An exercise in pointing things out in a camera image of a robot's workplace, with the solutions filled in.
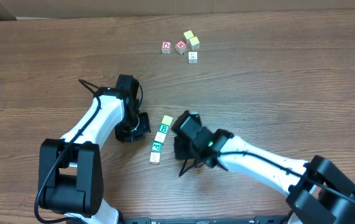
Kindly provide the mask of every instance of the toy block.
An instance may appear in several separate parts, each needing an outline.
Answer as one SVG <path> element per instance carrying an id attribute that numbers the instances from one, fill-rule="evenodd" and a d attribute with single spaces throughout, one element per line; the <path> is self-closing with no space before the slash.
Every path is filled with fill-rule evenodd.
<path id="1" fill-rule="evenodd" d="M 170 47 L 172 44 L 167 41 L 162 41 L 162 53 L 163 54 L 170 54 Z"/>
<path id="2" fill-rule="evenodd" d="M 190 43 L 190 38 L 193 38 L 194 37 L 194 34 L 192 33 L 192 31 L 187 31 L 187 32 L 184 32 L 184 40 L 186 43 Z"/>
<path id="3" fill-rule="evenodd" d="M 198 52 L 189 52 L 188 63 L 197 63 L 197 62 L 198 62 Z"/>
<path id="4" fill-rule="evenodd" d="M 192 50 L 196 50 L 200 48 L 200 40 L 197 37 L 193 37 L 190 39 L 190 47 Z"/>
<path id="5" fill-rule="evenodd" d="M 176 51 L 180 54 L 184 54 L 184 52 L 187 50 L 187 44 L 181 40 L 177 42 L 176 44 Z"/>

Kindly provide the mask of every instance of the green block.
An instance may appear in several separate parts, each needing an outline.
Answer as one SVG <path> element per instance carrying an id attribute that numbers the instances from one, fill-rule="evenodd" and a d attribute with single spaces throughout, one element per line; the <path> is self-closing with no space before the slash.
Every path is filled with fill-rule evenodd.
<path id="1" fill-rule="evenodd" d="M 169 132 L 169 126 L 167 126 L 166 124 L 161 124 L 159 126 L 159 132 L 167 134 Z"/>
<path id="2" fill-rule="evenodd" d="M 160 142 L 153 142 L 151 152 L 160 152 L 162 150 L 162 143 Z"/>

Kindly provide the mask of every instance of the row of blocks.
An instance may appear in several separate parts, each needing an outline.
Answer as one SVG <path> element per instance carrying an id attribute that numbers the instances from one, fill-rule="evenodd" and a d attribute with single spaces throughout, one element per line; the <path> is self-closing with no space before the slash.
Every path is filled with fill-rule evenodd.
<path id="1" fill-rule="evenodd" d="M 198 37 L 195 37 L 192 31 L 187 31 L 184 33 L 185 41 L 190 45 L 192 50 L 196 50 L 200 47 L 200 40 Z M 176 51 L 180 54 L 184 54 L 187 50 L 187 44 L 183 40 L 180 40 L 176 44 Z M 162 41 L 162 53 L 163 54 L 170 54 L 172 43 L 167 41 Z"/>

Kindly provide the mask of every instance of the wooden tabletop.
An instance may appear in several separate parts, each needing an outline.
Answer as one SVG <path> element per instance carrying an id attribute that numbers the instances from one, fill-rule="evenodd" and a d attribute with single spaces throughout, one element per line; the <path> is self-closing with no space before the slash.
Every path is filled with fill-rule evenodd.
<path id="1" fill-rule="evenodd" d="M 163 40 L 175 44 L 189 29 L 201 42 L 198 64 L 160 53 Z M 119 74 L 140 81 L 153 130 L 132 144 L 112 133 L 101 151 L 104 197 L 127 217 L 289 211 L 242 174 L 201 167 L 177 177 L 173 133 L 161 165 L 149 164 L 163 115 L 187 109 L 210 130 L 281 156 L 331 159 L 355 183 L 355 10 L 0 22 L 0 222 L 35 223 L 39 147 L 91 105 L 78 79 L 114 86 Z"/>

